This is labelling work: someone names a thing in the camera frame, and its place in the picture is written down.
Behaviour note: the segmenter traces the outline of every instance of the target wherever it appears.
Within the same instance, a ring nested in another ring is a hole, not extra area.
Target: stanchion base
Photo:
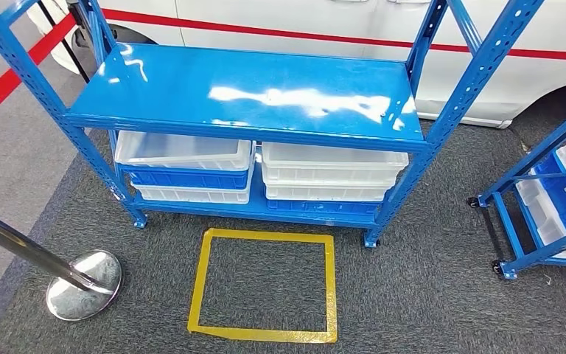
[[[81,321],[111,304],[122,284],[122,266],[113,254],[99,249],[82,254],[70,264],[96,279],[101,289],[83,291],[61,278],[55,278],[46,290],[46,305],[59,319]]]

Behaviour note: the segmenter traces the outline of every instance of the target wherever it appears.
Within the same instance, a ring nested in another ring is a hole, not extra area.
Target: white car
[[[429,2],[430,0],[99,0],[102,8],[135,14],[408,42],[415,38]],[[506,1],[464,0],[464,3],[482,37],[489,31]],[[45,0],[44,4],[56,22],[68,12],[65,0]],[[42,33],[50,31],[51,26],[37,5],[28,14]],[[409,53],[409,48],[397,46],[161,26],[116,21],[111,17],[108,22],[116,30],[115,35],[119,41],[394,60],[405,60]],[[85,46],[82,43],[85,40],[81,35],[75,35],[74,29],[66,40],[73,46]],[[465,46],[450,11],[446,13],[433,43]],[[62,66],[77,72],[62,46],[57,46],[52,51],[52,56]],[[468,52],[429,51],[416,98],[420,117],[433,119],[437,116],[469,59]],[[462,122],[506,128],[530,104],[565,86],[566,0],[546,0],[515,44],[514,51],[503,61]]]

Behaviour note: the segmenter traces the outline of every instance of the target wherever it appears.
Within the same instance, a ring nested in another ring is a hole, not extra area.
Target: stacked bins
[[[531,174],[565,173],[566,145],[553,151]],[[537,226],[540,245],[566,236],[566,177],[518,182],[516,188]],[[566,258],[566,250],[557,254]]]
[[[406,153],[263,143],[268,208],[374,214],[408,165]]]
[[[143,199],[246,204],[254,143],[120,131],[114,161]]]

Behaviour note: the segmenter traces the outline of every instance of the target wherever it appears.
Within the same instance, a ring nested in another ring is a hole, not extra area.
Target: car door handle
[[[428,4],[431,0],[387,0],[395,4]]]

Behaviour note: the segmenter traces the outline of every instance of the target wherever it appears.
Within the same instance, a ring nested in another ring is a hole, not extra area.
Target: black cable
[[[53,17],[51,17],[51,14],[49,13],[49,11],[46,9],[44,4],[42,3],[42,0],[38,1],[38,6],[40,7],[40,10],[42,10],[44,17],[46,17],[46,20],[49,21],[49,23],[51,24],[52,27],[55,27],[55,21],[53,21]],[[72,61],[74,61],[74,65],[77,67],[77,70],[79,70],[79,73],[81,74],[81,77],[83,77],[83,80],[86,83],[89,83],[90,78],[88,77],[88,75],[83,70],[81,63],[79,62],[77,57],[74,55],[74,52],[72,51],[72,48],[69,46],[68,42],[66,42],[66,39],[62,40],[62,44],[66,48],[66,51],[70,55],[70,58],[72,59]]]

